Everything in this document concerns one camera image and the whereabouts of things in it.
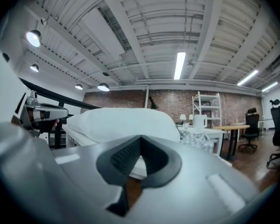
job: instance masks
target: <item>black railing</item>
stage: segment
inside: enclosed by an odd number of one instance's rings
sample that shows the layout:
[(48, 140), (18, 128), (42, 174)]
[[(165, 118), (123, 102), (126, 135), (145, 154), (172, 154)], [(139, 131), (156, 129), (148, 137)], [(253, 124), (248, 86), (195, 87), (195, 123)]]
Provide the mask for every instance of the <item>black railing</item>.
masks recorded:
[(64, 104), (69, 104), (69, 105), (77, 106), (77, 107), (84, 108), (84, 109), (87, 109), (87, 110), (93, 110), (93, 109), (99, 109), (100, 108), (100, 107), (95, 106), (95, 105), (90, 105), (90, 104), (87, 104), (87, 103), (82, 102), (82, 101), (77, 101), (75, 99), (71, 99), (71, 98), (68, 98), (66, 96), (59, 95), (59, 94), (57, 94), (55, 92), (46, 90), (46, 89), (44, 89), (44, 88), (42, 88), (42, 87), (40, 87), (40, 86), (38, 86), (36, 84), (33, 84), (33, 83), (31, 83), (31, 82), (29, 82), (27, 80), (21, 79), (21, 81), (29, 89), (31, 89), (33, 91), (37, 91), (37, 94), (40, 95), (40, 96), (44, 96), (46, 98), (53, 99), (53, 100), (62, 102)]
[[(58, 101), (59, 102), (58, 106), (60, 106), (60, 107), (64, 107), (64, 104), (68, 104), (68, 105), (73, 105), (73, 106), (76, 106), (76, 107), (84, 108), (84, 109), (87, 109), (87, 110), (93, 110), (93, 109), (99, 109), (100, 108), (98, 106), (90, 105), (90, 104), (87, 104), (85, 102), (77, 101), (75, 99), (71, 99), (71, 98), (68, 98), (66, 96), (57, 94), (55, 92), (46, 90), (46, 89), (44, 89), (44, 88), (42, 88), (42, 87), (40, 87), (40, 86), (38, 86), (36, 84), (33, 84), (33, 83), (31, 83), (31, 82), (29, 82), (27, 80), (21, 79), (21, 81), (29, 89), (31, 89), (33, 91), (36, 91), (38, 95), (46, 97), (46, 98), (49, 98), (49, 99), (52, 99), (52, 100)], [(62, 146), (60, 144), (60, 141), (61, 141), (61, 131), (62, 131), (62, 123), (64, 123), (64, 120), (61, 120), (58, 123), (57, 127), (55, 128), (55, 143), (54, 143), (54, 146), (51, 146), (54, 149), (62, 148)]]

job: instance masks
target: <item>white shelf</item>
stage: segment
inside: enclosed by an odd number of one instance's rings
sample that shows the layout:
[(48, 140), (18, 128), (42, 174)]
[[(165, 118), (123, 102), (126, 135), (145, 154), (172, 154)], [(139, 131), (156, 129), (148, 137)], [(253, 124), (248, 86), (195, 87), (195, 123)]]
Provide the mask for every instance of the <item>white shelf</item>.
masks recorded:
[[(216, 95), (200, 95), (200, 100), (201, 101), (211, 101), (211, 100), (216, 99), (216, 98), (218, 98), (218, 96), (216, 96)], [(198, 95), (196, 95), (194, 97), (194, 101), (198, 101)]]
[(207, 120), (220, 120), (221, 118), (208, 117)]
[[(214, 99), (217, 99), (218, 106), (211, 105), (210, 102)], [(209, 102), (210, 105), (201, 105), (202, 102)], [(218, 113), (216, 115), (217, 117), (208, 117), (207, 120), (219, 120), (220, 125), (222, 126), (222, 110), (221, 110), (221, 99), (219, 93), (217, 93), (216, 95), (202, 95), (200, 94), (200, 91), (198, 91), (197, 95), (192, 96), (193, 114), (195, 114), (194, 112), (195, 110), (198, 110), (200, 114), (202, 114), (202, 111), (215, 111), (215, 113)]]
[(215, 110), (215, 109), (220, 109), (220, 107), (219, 106), (209, 106), (209, 105), (201, 106), (201, 110)]

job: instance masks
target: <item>white table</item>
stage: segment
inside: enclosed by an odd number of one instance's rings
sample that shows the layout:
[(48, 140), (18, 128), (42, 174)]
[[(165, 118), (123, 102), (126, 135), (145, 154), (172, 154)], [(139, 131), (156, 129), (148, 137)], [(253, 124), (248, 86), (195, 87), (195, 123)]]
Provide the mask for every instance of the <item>white table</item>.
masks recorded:
[(216, 139), (217, 140), (217, 155), (220, 155), (221, 148), (222, 148), (222, 140), (223, 140), (223, 130), (217, 130), (217, 129), (203, 129), (203, 130), (196, 130), (194, 127), (188, 127), (187, 129), (184, 129), (183, 127), (178, 127), (179, 130), (185, 130), (189, 131), (190, 133), (204, 133), (206, 134), (210, 139)]

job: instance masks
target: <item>ceiling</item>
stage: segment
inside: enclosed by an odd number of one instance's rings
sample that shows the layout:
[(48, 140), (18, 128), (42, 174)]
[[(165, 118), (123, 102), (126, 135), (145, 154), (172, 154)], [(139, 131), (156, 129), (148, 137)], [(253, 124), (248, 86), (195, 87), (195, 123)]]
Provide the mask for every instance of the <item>ceiling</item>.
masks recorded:
[[(81, 26), (94, 8), (124, 50), (118, 59)], [(257, 94), (280, 82), (280, 23), (265, 0), (33, 0), (23, 12), (25, 29), (42, 34), (39, 49), (22, 39), (25, 56), (40, 57), (86, 91), (107, 83), (113, 90), (176, 85)], [(175, 81), (178, 52), (187, 55)]]

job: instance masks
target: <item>fluorescent light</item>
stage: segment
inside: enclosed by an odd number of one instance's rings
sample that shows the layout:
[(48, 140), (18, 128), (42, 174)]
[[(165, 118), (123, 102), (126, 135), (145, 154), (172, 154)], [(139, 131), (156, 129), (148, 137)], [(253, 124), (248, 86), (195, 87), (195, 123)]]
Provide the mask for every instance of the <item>fluorescent light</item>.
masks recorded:
[(175, 74), (174, 74), (174, 80), (179, 80), (182, 74), (182, 67), (183, 63), (185, 61), (186, 53), (185, 52), (179, 52), (177, 53), (177, 60), (176, 60), (176, 68), (175, 68)]
[(277, 82), (277, 81), (274, 82), (273, 84), (269, 85), (268, 87), (264, 88), (264, 89), (262, 90), (262, 92), (265, 92), (265, 91), (267, 91), (268, 89), (271, 89), (271, 88), (274, 87), (275, 85), (278, 85), (278, 82)]
[(238, 86), (241, 86), (243, 83), (245, 83), (247, 80), (250, 80), (253, 76), (255, 76), (258, 73), (258, 70), (253, 71), (250, 75), (248, 75), (246, 78), (244, 78), (242, 81), (238, 83)]
[(105, 83), (99, 84), (98, 89), (100, 89), (101, 91), (109, 91), (110, 90), (109, 86)]

